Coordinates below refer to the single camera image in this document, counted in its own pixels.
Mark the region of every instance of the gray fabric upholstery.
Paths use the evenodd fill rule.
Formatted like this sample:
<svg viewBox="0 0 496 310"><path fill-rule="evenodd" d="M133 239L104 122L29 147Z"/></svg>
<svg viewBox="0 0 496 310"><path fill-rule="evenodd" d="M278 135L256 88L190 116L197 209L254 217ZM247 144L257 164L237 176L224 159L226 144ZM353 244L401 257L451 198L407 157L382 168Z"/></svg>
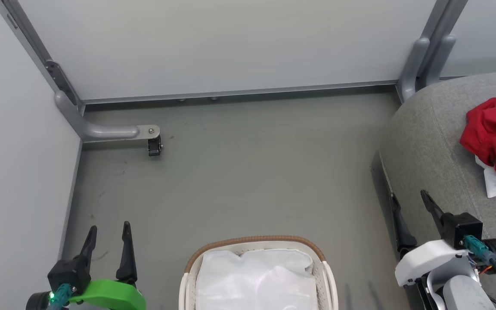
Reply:
<svg viewBox="0 0 496 310"><path fill-rule="evenodd" d="M496 238L496 198L487 198L483 169L460 145L466 112L496 96L496 73L457 78L417 92L394 115L380 156L409 229L419 245L439 239L420 190L444 212L469 212ZM496 297L496 276L481 277Z"/></svg>

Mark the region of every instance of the white cloth with red stripes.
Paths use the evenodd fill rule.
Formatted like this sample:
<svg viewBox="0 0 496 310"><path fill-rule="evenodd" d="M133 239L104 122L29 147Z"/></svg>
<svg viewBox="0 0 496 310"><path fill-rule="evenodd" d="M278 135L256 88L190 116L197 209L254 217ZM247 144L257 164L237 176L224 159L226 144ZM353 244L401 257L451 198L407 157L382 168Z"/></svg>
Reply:
<svg viewBox="0 0 496 310"><path fill-rule="evenodd" d="M484 177L486 179L486 192L488 198L496 197L496 171L495 167L484 164L483 161L476 156L476 163L484 169Z"/></svg>

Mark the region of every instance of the brown basket rim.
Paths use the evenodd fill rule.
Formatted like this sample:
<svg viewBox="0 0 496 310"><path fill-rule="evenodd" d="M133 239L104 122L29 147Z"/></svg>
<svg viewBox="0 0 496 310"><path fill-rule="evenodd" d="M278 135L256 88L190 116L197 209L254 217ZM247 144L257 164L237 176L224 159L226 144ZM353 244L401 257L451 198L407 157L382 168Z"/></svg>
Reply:
<svg viewBox="0 0 496 310"><path fill-rule="evenodd" d="M219 248L219 247L225 247L227 245L236 245L237 243L247 243L247 242L261 242L261 241L290 241L290 242L298 242L303 245L307 245L309 248L311 248L316 254L317 257L321 261L326 261L325 255L322 253L321 249L315 245L315 243L302 238L302 237L297 237L297 236L253 236L253 237L242 237L242 238L234 238L234 239L228 239L224 241L218 241L218 242L213 242L209 243L208 245L205 245L198 249L191 258L189 259L189 262L187 263L187 267L185 267L185 273L191 273L191 269L195 261L198 259L200 255L202 255L204 252Z"/></svg>

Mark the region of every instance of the floor stain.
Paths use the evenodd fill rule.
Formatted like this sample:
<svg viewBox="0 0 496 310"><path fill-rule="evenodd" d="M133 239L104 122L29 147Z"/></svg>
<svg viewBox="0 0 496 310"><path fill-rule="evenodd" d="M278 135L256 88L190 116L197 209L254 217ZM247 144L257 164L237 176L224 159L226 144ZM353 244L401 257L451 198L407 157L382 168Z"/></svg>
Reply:
<svg viewBox="0 0 496 310"><path fill-rule="evenodd" d="M105 257L109 252L106 251L104 252L100 257L97 257L97 258L94 258L94 259L91 259L91 261L98 261L98 260L101 260L103 257Z"/></svg>

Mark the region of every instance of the gray floor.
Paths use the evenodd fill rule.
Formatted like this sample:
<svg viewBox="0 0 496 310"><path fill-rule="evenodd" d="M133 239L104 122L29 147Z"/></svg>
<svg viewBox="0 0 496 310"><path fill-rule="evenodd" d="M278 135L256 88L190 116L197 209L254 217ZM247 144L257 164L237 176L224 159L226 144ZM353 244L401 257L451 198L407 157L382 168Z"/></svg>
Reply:
<svg viewBox="0 0 496 310"><path fill-rule="evenodd" d="M99 235L91 276L114 278L132 225L138 288L175 310L187 260L223 239L292 234L315 242L336 277L339 309L403 310L394 250L370 173L394 92L196 100L87 112L99 124L158 124L164 152L81 154L65 257Z"/></svg>

